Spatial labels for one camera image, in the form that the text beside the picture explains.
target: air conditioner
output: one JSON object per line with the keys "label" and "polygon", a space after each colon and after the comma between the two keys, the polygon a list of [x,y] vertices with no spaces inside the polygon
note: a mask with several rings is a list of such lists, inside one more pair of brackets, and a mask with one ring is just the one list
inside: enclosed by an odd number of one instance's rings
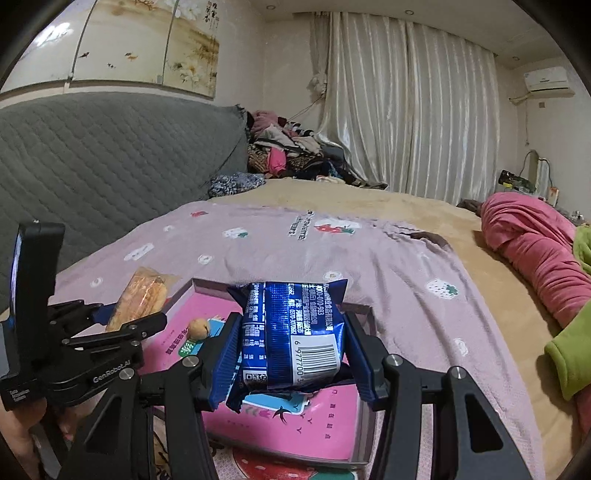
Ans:
{"label": "air conditioner", "polygon": [[535,70],[523,75],[525,84],[530,92],[543,90],[570,90],[569,78],[564,67],[552,67],[549,69]]}

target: ceiling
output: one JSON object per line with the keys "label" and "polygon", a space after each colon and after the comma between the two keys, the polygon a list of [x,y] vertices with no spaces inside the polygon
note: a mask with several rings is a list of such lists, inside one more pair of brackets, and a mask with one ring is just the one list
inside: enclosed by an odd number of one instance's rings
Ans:
{"label": "ceiling", "polygon": [[[403,18],[473,41],[514,68],[562,55],[546,30],[512,0],[251,0],[268,21],[314,11],[360,12]],[[414,15],[405,13],[411,10]]]}

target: blue snack bag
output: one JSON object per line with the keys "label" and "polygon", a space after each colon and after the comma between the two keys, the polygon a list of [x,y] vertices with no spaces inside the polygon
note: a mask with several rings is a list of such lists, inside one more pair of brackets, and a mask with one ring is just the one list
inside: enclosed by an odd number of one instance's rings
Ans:
{"label": "blue snack bag", "polygon": [[350,382],[342,363],[345,320],[337,308],[346,286],[338,280],[229,289],[243,308],[242,364],[226,400],[229,408],[239,411],[250,393],[311,393]]}

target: plastic wrapper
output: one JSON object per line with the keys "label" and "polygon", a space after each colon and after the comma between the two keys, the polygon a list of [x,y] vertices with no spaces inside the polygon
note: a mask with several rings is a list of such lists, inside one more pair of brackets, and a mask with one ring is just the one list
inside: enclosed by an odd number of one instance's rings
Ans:
{"label": "plastic wrapper", "polygon": [[243,308],[241,365],[226,405],[250,393],[312,393],[350,382],[343,360],[346,280],[253,283],[231,288]]}
{"label": "plastic wrapper", "polygon": [[168,287],[176,280],[173,275],[162,275],[152,268],[139,267],[119,297],[106,331],[115,332],[124,323],[162,310]]}

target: green label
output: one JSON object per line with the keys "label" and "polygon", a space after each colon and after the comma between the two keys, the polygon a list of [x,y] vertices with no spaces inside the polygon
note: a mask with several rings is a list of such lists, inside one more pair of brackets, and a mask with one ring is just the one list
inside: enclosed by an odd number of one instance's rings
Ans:
{"label": "green label", "polygon": [[196,342],[193,342],[192,340],[187,340],[183,346],[181,348],[178,349],[178,354],[179,356],[187,356],[190,355],[191,352],[193,351],[193,347],[197,345]]}

